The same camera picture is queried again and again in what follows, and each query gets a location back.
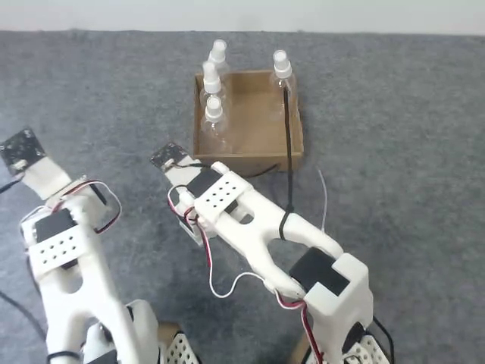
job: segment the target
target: open cardboard box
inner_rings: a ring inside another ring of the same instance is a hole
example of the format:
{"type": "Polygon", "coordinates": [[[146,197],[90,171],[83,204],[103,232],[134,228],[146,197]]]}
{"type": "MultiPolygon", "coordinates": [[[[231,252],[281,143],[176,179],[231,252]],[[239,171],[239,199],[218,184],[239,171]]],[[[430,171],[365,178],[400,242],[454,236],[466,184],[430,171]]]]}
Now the open cardboard box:
{"type": "MultiPolygon", "coordinates": [[[[203,162],[223,162],[243,176],[250,176],[274,166],[285,171],[286,133],[284,112],[274,112],[275,97],[279,97],[270,84],[271,71],[243,71],[229,75],[232,88],[232,109],[227,135],[233,145],[231,154],[208,154],[201,144],[201,119],[204,110],[200,105],[203,86],[202,75],[196,75],[194,109],[194,156],[203,162]]],[[[297,168],[303,157],[302,122],[298,112],[290,112],[292,163],[297,168]]]]}

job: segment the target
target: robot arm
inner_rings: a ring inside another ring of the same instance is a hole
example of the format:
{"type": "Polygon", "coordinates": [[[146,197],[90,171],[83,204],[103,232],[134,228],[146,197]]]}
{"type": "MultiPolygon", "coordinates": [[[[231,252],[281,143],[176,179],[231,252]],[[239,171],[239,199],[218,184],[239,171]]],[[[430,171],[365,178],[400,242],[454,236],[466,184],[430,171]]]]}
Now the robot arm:
{"type": "Polygon", "coordinates": [[[119,300],[102,253],[99,234],[121,213],[116,196],[119,209],[100,228],[109,210],[96,188],[102,182],[72,181],[44,153],[30,129],[3,143],[0,152],[11,173],[20,175],[45,200],[45,205],[22,219],[20,229],[47,318],[48,362],[159,362],[154,312],[145,301],[127,308],[119,300]],[[99,323],[89,329],[81,350],[85,324],[91,317],[99,323]],[[105,334],[99,337],[101,329],[105,334]],[[106,361],[109,356],[114,361],[106,361]]]}
{"type": "MultiPolygon", "coordinates": [[[[356,357],[372,362],[379,350],[372,338],[368,353],[361,345],[373,318],[373,297],[369,289],[367,266],[348,253],[331,237],[297,214],[289,215],[284,225],[286,239],[302,243],[308,252],[293,266],[289,275],[274,264],[268,244],[278,238],[284,210],[263,197],[254,187],[215,162],[204,166],[172,143],[152,156],[167,179],[179,188],[179,203],[171,206],[179,215],[184,230],[202,245],[205,236],[219,235],[278,296],[302,300],[313,317],[313,334],[318,351],[326,362],[341,363],[356,357]],[[246,215],[252,217],[245,224],[246,215]],[[195,221],[203,232],[189,226],[195,221]]],[[[316,353],[318,362],[322,362],[316,353]]],[[[381,363],[387,363],[384,354],[381,363]]]]}

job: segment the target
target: white wall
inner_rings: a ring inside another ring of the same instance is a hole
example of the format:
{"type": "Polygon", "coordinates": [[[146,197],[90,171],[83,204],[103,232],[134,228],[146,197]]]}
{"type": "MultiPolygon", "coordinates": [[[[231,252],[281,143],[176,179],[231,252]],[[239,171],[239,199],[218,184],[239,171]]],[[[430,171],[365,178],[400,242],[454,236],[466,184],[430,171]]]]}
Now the white wall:
{"type": "Polygon", "coordinates": [[[0,30],[72,28],[485,35],[485,0],[0,0],[0,30]]]}

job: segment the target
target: plastic bottle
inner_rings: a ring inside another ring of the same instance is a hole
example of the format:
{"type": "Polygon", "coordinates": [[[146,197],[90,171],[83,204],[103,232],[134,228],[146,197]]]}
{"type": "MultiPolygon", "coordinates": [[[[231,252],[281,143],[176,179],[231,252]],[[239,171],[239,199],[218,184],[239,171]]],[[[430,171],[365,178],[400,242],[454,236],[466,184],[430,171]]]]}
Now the plastic bottle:
{"type": "Polygon", "coordinates": [[[274,89],[274,97],[271,100],[272,114],[281,119],[284,113],[283,88],[288,89],[288,102],[290,113],[298,112],[296,105],[296,78],[286,52],[277,50],[273,54],[274,72],[271,74],[270,83],[274,89]]]}
{"type": "Polygon", "coordinates": [[[226,62],[227,44],[222,39],[216,39],[209,52],[208,61],[212,62],[224,82],[224,78],[230,72],[229,65],[226,62]]]}
{"type": "Polygon", "coordinates": [[[205,108],[206,102],[210,96],[217,96],[222,101],[222,106],[226,112],[229,111],[229,100],[227,98],[227,92],[223,86],[219,74],[215,69],[214,63],[206,61],[202,64],[204,71],[204,87],[200,92],[200,105],[205,108]]]}
{"type": "Polygon", "coordinates": [[[215,69],[221,78],[221,82],[224,85],[227,93],[227,97],[232,95],[231,77],[229,75],[230,68],[226,61],[226,49],[227,44],[222,39],[216,39],[212,45],[212,49],[209,52],[208,61],[214,63],[215,69]]]}
{"type": "Polygon", "coordinates": [[[231,152],[232,147],[227,135],[227,116],[224,113],[222,100],[218,96],[209,96],[207,99],[201,124],[204,153],[231,152]]]}

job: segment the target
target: white bottle cap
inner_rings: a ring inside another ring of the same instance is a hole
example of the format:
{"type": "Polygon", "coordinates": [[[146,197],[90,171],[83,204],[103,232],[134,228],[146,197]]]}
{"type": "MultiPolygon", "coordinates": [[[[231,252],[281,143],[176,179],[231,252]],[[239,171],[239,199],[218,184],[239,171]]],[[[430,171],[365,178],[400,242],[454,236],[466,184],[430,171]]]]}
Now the white bottle cap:
{"type": "Polygon", "coordinates": [[[202,69],[204,70],[204,89],[206,93],[213,94],[221,91],[221,79],[217,74],[214,63],[205,61],[202,64],[202,69]]]}
{"type": "Polygon", "coordinates": [[[273,54],[274,73],[278,78],[288,78],[293,72],[285,51],[278,50],[273,54]]]}
{"type": "Polygon", "coordinates": [[[216,65],[224,63],[226,61],[226,48],[227,44],[222,39],[216,39],[212,50],[209,52],[208,60],[216,65]]]}
{"type": "Polygon", "coordinates": [[[205,105],[205,118],[211,123],[218,123],[222,119],[222,101],[217,96],[210,96],[205,105]]]}

